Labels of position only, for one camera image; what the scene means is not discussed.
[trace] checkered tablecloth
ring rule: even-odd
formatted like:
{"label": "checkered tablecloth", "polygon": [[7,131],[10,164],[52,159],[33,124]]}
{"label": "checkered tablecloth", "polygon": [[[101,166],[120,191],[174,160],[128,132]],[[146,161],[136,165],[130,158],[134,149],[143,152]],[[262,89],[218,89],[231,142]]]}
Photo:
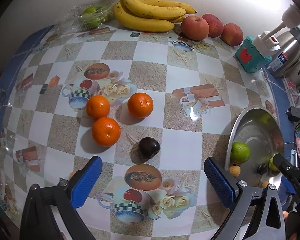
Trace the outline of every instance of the checkered tablecloth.
{"label": "checkered tablecloth", "polygon": [[[9,99],[3,121],[8,147],[1,161],[2,183],[9,185],[21,212],[32,184],[56,185],[60,177],[68,179],[69,173],[98,155],[103,171],[85,205],[77,210],[97,239],[210,239],[223,221],[225,209],[204,174],[204,160],[214,156],[224,162],[232,126],[243,108],[251,104],[265,106],[266,100],[273,103],[269,85],[262,71],[246,73],[234,57],[237,48],[219,38],[208,37],[193,44],[196,50],[185,52],[170,41],[173,31],[135,37],[116,22],[109,27],[111,31],[104,34],[62,36],[25,60],[16,84],[31,73],[34,79],[31,88],[17,93],[14,89]],[[43,38],[42,44],[51,34]],[[73,84],[79,71],[99,62],[111,71],[123,72],[121,78],[131,80],[154,102],[153,113],[137,123],[130,117],[126,101],[112,107],[109,116],[117,120],[122,133],[119,141],[107,149],[93,141],[92,120],[82,110],[75,112],[69,98],[61,94],[66,85]],[[58,84],[40,94],[42,85],[56,75],[60,77]],[[225,106],[192,120],[172,91],[209,83],[214,84]],[[147,217],[127,225],[102,208],[96,198],[113,177],[124,176],[135,164],[137,157],[129,151],[135,144],[131,138],[138,141],[145,135],[156,138],[161,145],[160,153],[147,163],[158,168],[163,177],[179,181],[185,178],[185,186],[195,195],[195,205],[173,219]],[[37,147],[41,170],[24,177],[15,152],[31,146]],[[60,229],[71,239],[58,210],[53,212]]]}

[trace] green lime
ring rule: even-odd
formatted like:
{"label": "green lime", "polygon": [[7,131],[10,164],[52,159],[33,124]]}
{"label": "green lime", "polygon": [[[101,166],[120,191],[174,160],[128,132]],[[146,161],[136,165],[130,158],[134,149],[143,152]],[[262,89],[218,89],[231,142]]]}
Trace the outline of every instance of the green lime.
{"label": "green lime", "polygon": [[273,171],[278,171],[279,169],[273,164],[273,156],[271,157],[271,159],[269,160],[269,168]]}
{"label": "green lime", "polygon": [[230,159],[234,163],[245,163],[250,158],[250,148],[242,142],[232,143]]}
{"label": "green lime", "polygon": [[87,9],[84,10],[83,14],[86,14],[86,13],[93,13],[97,10],[97,7],[89,7]]}

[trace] stainless steel basin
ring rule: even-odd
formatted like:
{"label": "stainless steel basin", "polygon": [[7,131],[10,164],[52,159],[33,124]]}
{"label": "stainless steel basin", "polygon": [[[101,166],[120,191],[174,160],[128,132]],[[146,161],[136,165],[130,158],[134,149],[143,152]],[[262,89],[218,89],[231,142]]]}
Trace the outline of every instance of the stainless steel basin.
{"label": "stainless steel basin", "polygon": [[248,185],[260,187],[268,180],[278,188],[282,174],[279,171],[268,169],[267,173],[260,175],[257,169],[260,164],[268,163],[276,153],[284,155],[284,143],[280,128],[263,106],[249,106],[244,109],[234,123],[228,144],[225,169],[231,163],[230,155],[233,142],[243,142],[250,147],[251,155],[247,162],[238,164],[241,168],[239,179],[245,180]]}

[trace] banana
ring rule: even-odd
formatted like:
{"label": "banana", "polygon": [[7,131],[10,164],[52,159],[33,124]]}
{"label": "banana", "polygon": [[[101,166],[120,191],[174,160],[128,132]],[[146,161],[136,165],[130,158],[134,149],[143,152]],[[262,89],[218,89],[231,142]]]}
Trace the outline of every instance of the banana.
{"label": "banana", "polygon": [[144,19],[132,15],[124,6],[123,0],[112,9],[114,17],[124,27],[143,32],[166,32],[174,28],[174,24],[166,20]]}
{"label": "banana", "polygon": [[180,7],[186,10],[186,14],[196,14],[197,12],[189,4],[167,0],[140,0],[141,3],[145,3],[153,6],[160,7]]}
{"label": "banana", "polygon": [[169,20],[186,14],[183,8],[153,6],[139,0],[123,0],[123,3],[133,14],[142,18]]}
{"label": "banana", "polygon": [[169,22],[172,22],[172,23],[180,23],[180,22],[183,21],[184,18],[185,18],[184,16],[181,16],[181,17],[179,17],[179,18],[177,18],[177,19],[173,18],[173,19],[170,19]]}

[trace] table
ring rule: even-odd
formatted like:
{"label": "table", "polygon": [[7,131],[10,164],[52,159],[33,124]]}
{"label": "table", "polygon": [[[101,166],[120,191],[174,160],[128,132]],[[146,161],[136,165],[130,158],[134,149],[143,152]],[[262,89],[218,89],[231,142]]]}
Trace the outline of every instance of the table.
{"label": "table", "polygon": [[[101,34],[59,37],[51,29],[27,54],[3,117],[0,172],[6,186],[0,202],[19,226],[32,184],[56,185],[98,155],[103,171],[77,210],[97,239],[210,239],[227,211],[207,181],[204,160],[214,156],[224,164],[232,126],[248,105],[266,106],[278,118],[267,73],[246,73],[234,57],[237,48],[219,38],[190,41],[178,35],[179,25],[167,33],[131,31],[116,21],[107,27]],[[109,117],[122,129],[110,148],[93,141],[93,121],[84,110],[71,108],[67,97],[69,89],[87,80],[84,71],[96,63],[108,65],[110,72],[91,80],[87,94],[106,96],[111,102]],[[51,79],[55,85],[43,91]],[[118,96],[116,89],[122,86],[125,90]],[[144,120],[132,118],[127,110],[127,100],[136,91],[154,101],[152,114]],[[142,192],[145,201],[140,209],[149,216],[127,224],[109,209],[111,195],[105,193],[122,199],[124,191],[119,188],[130,188],[123,178],[128,168],[143,162],[135,150],[143,137],[153,137],[161,145],[159,154],[146,163],[159,170],[162,184],[154,192]],[[37,159],[29,167],[18,151],[33,146]],[[10,192],[6,202],[4,196]],[[53,212],[60,230],[71,239],[58,210]]]}

